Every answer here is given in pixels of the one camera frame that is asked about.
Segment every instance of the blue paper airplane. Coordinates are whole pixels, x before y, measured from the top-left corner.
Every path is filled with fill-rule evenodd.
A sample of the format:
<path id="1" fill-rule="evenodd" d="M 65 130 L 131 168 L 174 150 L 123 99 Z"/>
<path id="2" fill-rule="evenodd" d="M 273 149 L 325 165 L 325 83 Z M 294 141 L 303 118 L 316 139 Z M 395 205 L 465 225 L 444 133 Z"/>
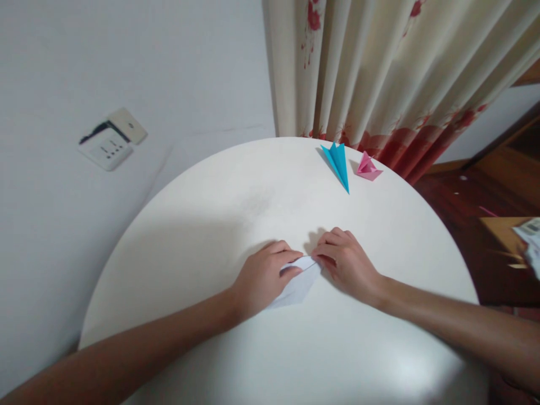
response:
<path id="1" fill-rule="evenodd" d="M 328 161 L 334 168 L 334 171 L 336 172 L 339 181 L 341 182 L 343 187 L 345 187 L 347 193 L 349 193 L 349 179 L 347 177 L 347 164 L 345 163 L 345 145 L 342 143 L 341 145 L 336 147 L 336 144 L 334 142 L 330 149 L 327 149 L 322 145 L 321 147 L 325 152 Z"/>

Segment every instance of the white round table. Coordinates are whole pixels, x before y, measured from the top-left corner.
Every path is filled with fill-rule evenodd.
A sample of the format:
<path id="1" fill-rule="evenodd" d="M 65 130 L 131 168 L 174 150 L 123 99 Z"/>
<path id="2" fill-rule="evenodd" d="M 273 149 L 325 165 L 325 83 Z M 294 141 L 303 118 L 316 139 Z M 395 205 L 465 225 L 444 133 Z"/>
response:
<path id="1" fill-rule="evenodd" d="M 350 195 L 305 138 L 264 139 L 178 176 L 118 242 L 92 296 L 80 347 L 228 287 L 272 239 L 309 254 L 325 230 L 351 230 L 375 267 L 405 283 L 477 303 L 450 234 L 397 174 L 354 173 Z M 299 305 L 265 310 L 198 346 L 133 403 L 482 404 L 482 366 L 424 330 L 344 295 L 323 276 Z"/>

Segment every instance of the pink paper crane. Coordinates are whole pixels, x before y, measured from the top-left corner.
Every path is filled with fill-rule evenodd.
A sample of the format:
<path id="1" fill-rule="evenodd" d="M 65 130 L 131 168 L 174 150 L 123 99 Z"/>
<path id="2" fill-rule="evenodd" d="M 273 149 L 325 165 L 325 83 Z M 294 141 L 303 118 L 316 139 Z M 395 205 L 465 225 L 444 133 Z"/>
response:
<path id="1" fill-rule="evenodd" d="M 356 174 L 359 175 L 360 177 L 373 181 L 382 172 L 383 172 L 382 170 L 377 170 L 375 168 L 375 165 L 371 161 L 370 156 L 366 152 L 364 152 L 364 154 L 362 155 L 362 160 L 360 161 L 360 166 L 358 166 L 358 170 L 356 171 Z"/>

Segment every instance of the hand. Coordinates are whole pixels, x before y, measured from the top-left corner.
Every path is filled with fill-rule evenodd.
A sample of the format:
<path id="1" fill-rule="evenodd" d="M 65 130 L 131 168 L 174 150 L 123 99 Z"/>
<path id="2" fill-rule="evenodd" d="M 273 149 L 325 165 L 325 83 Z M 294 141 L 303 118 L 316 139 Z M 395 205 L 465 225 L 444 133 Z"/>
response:
<path id="1" fill-rule="evenodd" d="M 334 228 L 326 232 L 312 256 L 321 260 L 338 287 L 347 294 L 373 307 L 380 304 L 386 277 L 375 269 L 350 231 Z"/>
<path id="2" fill-rule="evenodd" d="M 272 242 L 249 256 L 238 278 L 230 288 L 240 316 L 248 319 L 270 305 L 291 279 L 302 273 L 299 267 L 289 267 L 280 275 L 281 268 L 302 257 L 302 252 L 291 250 L 287 242 Z"/>

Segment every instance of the electrical outlet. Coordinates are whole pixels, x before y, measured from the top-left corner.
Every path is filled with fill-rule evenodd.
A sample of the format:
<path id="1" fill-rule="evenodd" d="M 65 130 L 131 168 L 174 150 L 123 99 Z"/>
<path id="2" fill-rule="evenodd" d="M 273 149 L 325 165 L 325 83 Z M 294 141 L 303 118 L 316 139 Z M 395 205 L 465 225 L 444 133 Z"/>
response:
<path id="1" fill-rule="evenodd" d="M 109 172 L 127 158 L 133 148 L 118 132 L 107 128 L 81 143 L 79 151 Z"/>
<path id="2" fill-rule="evenodd" d="M 137 122 L 137 120 L 125 108 L 121 108 L 109 115 L 109 121 L 117 127 L 124 136 L 138 145 L 148 135 L 146 130 Z"/>

